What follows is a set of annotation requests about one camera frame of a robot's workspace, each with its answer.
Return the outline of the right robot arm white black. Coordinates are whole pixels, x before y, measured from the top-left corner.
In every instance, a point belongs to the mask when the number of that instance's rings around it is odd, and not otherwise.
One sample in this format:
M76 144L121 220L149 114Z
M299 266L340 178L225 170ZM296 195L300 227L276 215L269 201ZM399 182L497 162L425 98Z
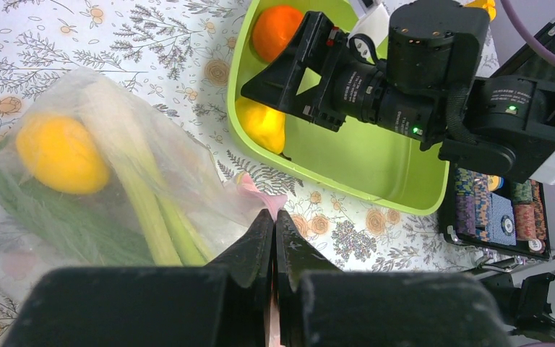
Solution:
M331 131L348 117L439 146L461 168L555 185L555 82L476 72L490 16L456 1L413 1L346 32L309 11L285 50L241 88Z

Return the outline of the white green toy leek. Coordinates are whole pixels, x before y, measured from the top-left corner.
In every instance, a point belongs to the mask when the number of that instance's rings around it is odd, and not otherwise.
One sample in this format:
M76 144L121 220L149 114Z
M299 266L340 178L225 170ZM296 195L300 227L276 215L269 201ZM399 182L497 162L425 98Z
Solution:
M207 247L168 193L153 151L155 131L117 85L93 82L80 97L82 121L124 188L155 264L206 265Z

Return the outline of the clear zip top bag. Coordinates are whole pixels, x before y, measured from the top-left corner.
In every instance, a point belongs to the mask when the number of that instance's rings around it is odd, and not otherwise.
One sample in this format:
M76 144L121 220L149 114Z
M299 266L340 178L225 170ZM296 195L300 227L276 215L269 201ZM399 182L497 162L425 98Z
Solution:
M153 151L167 181L168 193L207 247L210 261L237 241L260 211L267 210L272 219L276 219L287 200L285 195L268 194L258 189L246 171L238 172L227 181L221 180L211 152L201 142L120 84L87 68L75 69L58 78L14 123L0 140L12 137L4 157L0 158L0 169L15 175L19 184L35 179L23 166L14 145L15 135L23 121L34 113L60 113L84 125L80 112L85 107L80 91L99 81L119 86L119 90L134 103L135 114L155 131ZM95 212L144 236L124 188L99 147L98 150L111 171L105 188L86 195L59 193L75 198ZM110 267L66 256L28 231L0 205L0 289L13 296L24 296L40 276L68 266Z

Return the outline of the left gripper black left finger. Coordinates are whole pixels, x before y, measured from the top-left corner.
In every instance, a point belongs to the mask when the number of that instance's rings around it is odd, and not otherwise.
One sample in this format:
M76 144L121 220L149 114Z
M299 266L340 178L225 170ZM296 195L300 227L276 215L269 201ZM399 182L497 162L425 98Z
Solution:
M266 346L275 223L259 212L202 267L62 267L25 299L5 346Z

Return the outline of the orange toy fruit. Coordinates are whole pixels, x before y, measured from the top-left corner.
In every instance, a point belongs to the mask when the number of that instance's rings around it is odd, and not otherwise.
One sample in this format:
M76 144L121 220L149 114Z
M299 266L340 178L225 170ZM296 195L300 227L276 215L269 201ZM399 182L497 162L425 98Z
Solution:
M265 9L257 18L251 41L257 55L271 63L285 50L304 18L303 12L289 5Z

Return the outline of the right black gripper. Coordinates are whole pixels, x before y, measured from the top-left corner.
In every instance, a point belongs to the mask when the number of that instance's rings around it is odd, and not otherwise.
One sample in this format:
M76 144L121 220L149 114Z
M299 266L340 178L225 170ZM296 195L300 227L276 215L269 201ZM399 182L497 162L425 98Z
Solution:
M406 95L387 79L387 60L366 34L351 35L322 12L308 11L283 52L241 88L241 95L337 132L351 116L429 149L441 141L437 102Z

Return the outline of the green toy cucumber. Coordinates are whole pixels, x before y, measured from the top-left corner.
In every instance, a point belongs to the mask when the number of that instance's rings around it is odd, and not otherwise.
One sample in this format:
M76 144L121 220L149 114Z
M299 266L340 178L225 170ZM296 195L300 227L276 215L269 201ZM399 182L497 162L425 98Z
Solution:
M4 157L11 136L0 141ZM92 265L151 266L143 235L36 179L21 184L0 169L0 205L18 223L61 253Z

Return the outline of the yellow toy lemon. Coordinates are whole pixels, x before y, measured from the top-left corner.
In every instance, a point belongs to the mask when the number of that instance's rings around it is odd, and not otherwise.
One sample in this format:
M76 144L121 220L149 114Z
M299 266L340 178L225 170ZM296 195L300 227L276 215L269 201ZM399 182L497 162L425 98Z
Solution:
M34 113L23 121L14 145L23 166L40 183L66 194L95 194L111 171L91 133L60 113Z

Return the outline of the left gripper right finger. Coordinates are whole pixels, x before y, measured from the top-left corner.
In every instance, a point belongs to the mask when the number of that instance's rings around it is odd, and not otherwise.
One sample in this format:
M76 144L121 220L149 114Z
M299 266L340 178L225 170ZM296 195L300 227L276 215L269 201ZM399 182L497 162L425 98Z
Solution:
M345 272L286 211L275 222L284 346L508 346L493 296L463 273Z

